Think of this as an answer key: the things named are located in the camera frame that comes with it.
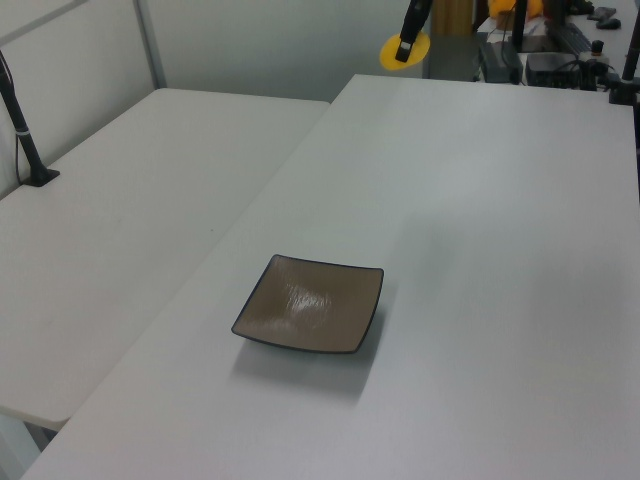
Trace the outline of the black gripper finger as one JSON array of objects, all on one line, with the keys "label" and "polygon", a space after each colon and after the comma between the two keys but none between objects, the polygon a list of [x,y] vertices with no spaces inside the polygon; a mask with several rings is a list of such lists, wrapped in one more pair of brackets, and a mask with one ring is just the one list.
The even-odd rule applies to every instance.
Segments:
[{"label": "black gripper finger", "polygon": [[413,45],[428,20],[430,12],[431,0],[411,0],[409,2],[400,32],[400,43],[396,51],[397,61],[408,61]]}]

